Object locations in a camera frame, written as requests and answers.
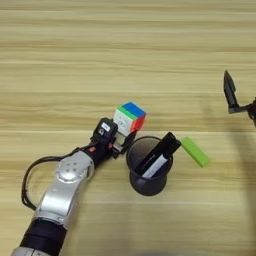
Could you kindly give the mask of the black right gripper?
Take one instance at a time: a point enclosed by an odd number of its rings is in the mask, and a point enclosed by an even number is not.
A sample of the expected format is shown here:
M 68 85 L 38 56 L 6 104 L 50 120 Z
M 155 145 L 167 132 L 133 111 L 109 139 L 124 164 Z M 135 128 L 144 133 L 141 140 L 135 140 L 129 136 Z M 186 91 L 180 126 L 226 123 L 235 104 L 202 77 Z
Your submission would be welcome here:
M 249 118 L 254 122 L 254 125 L 256 126 L 256 98 L 252 103 L 248 105 L 239 106 L 235 96 L 236 88 L 234 85 L 234 81 L 228 71 L 224 72 L 223 87 L 224 87 L 225 97 L 228 102 L 228 106 L 230 107 L 229 113 L 234 114 L 234 113 L 246 112 Z

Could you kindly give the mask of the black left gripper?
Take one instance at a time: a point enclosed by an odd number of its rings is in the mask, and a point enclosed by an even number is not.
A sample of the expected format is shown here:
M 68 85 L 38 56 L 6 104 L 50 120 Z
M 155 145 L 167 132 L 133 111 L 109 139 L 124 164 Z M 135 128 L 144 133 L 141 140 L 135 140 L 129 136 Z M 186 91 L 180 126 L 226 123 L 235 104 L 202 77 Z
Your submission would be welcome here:
M 99 166 L 109 158 L 116 159 L 120 154 L 124 154 L 133 143 L 137 132 L 131 132 L 120 145 L 118 143 L 90 143 L 88 146 L 88 157 L 90 165 Z

